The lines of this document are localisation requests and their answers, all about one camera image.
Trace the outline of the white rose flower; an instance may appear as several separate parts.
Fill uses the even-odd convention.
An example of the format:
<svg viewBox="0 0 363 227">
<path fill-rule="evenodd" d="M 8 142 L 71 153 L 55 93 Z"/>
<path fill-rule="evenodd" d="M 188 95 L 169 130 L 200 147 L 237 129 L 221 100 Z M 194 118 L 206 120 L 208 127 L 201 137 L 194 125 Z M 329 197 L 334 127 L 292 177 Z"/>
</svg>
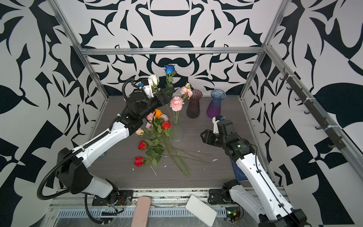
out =
<svg viewBox="0 0 363 227">
<path fill-rule="evenodd" d="M 156 94 L 162 94 L 162 89 L 159 87 L 159 77 L 155 74 L 150 75 L 147 79 L 148 86 L 147 91 L 150 97 L 154 97 Z"/>
</svg>

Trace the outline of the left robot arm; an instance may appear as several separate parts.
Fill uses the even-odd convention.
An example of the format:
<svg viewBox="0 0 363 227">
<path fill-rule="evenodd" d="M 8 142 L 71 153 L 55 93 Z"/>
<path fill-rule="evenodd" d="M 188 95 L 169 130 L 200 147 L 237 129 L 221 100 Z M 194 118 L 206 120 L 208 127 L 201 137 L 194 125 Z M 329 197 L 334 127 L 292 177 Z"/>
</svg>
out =
<svg viewBox="0 0 363 227">
<path fill-rule="evenodd" d="M 144 79 L 135 84 L 128 79 L 122 90 L 131 84 L 134 87 L 130 95 L 124 95 L 125 107 L 110 123 L 110 126 L 90 141 L 70 150 L 62 149 L 58 153 L 57 164 L 40 182 L 36 195 L 40 200 L 54 199 L 60 195 L 85 194 L 95 195 L 104 203 L 115 204 L 119 196 L 118 187 L 107 179 L 99 178 L 88 171 L 88 168 L 107 150 L 118 142 L 134 134 L 147 116 L 158 108 L 168 104 L 174 93 L 174 87 L 154 87 L 151 79 Z M 55 176 L 65 186 L 65 190 L 44 195 L 43 189 L 51 176 Z"/>
</svg>

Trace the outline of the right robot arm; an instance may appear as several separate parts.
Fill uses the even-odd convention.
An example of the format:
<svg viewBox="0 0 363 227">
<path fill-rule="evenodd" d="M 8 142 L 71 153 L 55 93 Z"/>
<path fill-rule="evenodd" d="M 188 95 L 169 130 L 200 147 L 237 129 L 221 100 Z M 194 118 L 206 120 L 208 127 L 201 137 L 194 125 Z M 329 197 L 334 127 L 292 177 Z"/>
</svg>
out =
<svg viewBox="0 0 363 227">
<path fill-rule="evenodd" d="M 201 133 L 203 143 L 222 148 L 246 175 L 256 193 L 249 194 L 237 181 L 225 183 L 230 201 L 250 214 L 260 227 L 304 227 L 307 217 L 295 209 L 274 185 L 257 157 L 257 148 L 236 132 L 234 124 L 218 115 L 212 119 L 213 129 Z"/>
</svg>

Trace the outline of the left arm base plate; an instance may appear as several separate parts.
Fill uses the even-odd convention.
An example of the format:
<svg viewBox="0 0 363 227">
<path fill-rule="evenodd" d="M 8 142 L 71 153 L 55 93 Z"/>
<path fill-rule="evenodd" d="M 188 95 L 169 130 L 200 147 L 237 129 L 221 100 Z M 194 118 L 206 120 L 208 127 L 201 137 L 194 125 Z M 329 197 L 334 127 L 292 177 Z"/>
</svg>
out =
<svg viewBox="0 0 363 227">
<path fill-rule="evenodd" d="M 99 196 L 94 196 L 92 205 L 93 206 L 124 206 L 129 205 L 132 202 L 133 190 L 119 190 L 118 192 L 111 192 L 106 198 L 101 198 Z"/>
</svg>

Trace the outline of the large pink peony flower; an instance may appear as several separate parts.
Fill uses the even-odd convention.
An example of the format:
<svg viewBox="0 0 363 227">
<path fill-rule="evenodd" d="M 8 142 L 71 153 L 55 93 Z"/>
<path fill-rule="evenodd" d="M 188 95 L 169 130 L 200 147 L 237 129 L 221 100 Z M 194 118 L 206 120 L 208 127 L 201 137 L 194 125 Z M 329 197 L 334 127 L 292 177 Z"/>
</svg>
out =
<svg viewBox="0 0 363 227">
<path fill-rule="evenodd" d="M 173 97 L 173 99 L 170 102 L 170 107 L 171 107 L 171 109 L 173 111 L 173 123 L 174 123 L 174 125 L 178 124 L 179 114 L 180 114 L 180 111 L 182 110 L 183 105 L 184 105 L 184 100 L 183 100 L 183 98 L 181 98 L 179 96 Z"/>
</svg>

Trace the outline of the pink rose flower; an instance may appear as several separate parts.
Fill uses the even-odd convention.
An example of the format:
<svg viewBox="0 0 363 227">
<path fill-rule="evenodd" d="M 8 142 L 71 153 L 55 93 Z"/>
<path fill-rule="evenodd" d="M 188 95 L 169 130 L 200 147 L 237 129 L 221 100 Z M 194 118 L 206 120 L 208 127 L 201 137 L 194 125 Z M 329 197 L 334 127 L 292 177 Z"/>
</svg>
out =
<svg viewBox="0 0 363 227">
<path fill-rule="evenodd" d="M 153 119 L 154 119 L 154 112 L 153 113 L 150 113 L 148 116 L 147 116 L 147 121 L 149 123 L 153 122 Z"/>
</svg>

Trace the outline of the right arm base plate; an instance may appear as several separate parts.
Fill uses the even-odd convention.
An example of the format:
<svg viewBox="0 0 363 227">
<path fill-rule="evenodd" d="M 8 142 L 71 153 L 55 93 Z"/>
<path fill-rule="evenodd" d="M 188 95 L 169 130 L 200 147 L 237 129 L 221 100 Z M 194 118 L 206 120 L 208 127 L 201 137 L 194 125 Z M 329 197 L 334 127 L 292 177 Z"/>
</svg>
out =
<svg viewBox="0 0 363 227">
<path fill-rule="evenodd" d="M 231 203 L 229 192 L 226 188 L 209 189 L 208 203 L 210 204 L 227 204 Z"/>
</svg>

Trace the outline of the clear glass vase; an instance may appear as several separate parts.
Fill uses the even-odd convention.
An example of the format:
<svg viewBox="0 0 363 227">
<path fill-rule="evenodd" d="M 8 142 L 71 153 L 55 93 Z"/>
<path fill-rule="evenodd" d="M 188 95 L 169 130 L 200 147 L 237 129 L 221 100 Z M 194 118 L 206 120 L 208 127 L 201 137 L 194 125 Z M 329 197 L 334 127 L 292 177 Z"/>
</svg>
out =
<svg viewBox="0 0 363 227">
<path fill-rule="evenodd" d="M 171 121 L 171 127 L 170 127 L 170 133 L 171 133 L 171 140 L 173 142 L 181 142 L 183 139 L 183 124 L 182 120 L 173 119 Z"/>
</svg>

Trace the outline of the blue rose flower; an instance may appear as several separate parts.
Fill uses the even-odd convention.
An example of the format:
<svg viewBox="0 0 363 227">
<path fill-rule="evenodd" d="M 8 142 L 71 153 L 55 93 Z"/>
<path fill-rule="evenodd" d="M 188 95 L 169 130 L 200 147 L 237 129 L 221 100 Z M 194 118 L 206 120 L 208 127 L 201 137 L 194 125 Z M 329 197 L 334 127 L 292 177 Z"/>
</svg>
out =
<svg viewBox="0 0 363 227">
<path fill-rule="evenodd" d="M 166 77 L 166 88 L 168 88 L 169 90 L 174 89 L 174 76 L 177 74 L 176 70 L 175 70 L 175 66 L 174 65 L 165 65 L 164 66 L 164 72 L 165 72 L 165 77 Z"/>
</svg>

